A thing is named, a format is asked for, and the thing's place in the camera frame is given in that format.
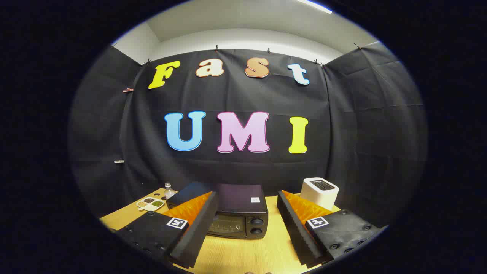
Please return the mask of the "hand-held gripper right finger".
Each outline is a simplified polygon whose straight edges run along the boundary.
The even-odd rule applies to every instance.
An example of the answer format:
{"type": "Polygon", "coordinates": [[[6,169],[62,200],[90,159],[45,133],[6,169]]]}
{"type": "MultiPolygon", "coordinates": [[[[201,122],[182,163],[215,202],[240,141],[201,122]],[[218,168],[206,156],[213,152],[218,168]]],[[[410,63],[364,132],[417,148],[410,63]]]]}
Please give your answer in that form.
{"type": "Polygon", "coordinates": [[[277,208],[299,262],[308,268],[342,260],[381,234],[350,210],[332,212],[284,190],[278,191],[277,208]]]}

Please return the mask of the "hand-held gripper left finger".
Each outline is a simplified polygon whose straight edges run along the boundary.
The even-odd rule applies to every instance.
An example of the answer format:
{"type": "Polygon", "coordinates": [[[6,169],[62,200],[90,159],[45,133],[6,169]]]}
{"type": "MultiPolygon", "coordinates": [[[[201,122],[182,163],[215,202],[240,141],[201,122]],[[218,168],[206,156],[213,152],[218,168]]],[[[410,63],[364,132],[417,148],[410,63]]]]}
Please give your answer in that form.
{"type": "Polygon", "coordinates": [[[191,268],[217,208],[218,193],[210,191],[165,213],[149,211],[114,233],[154,261],[191,268]]]}

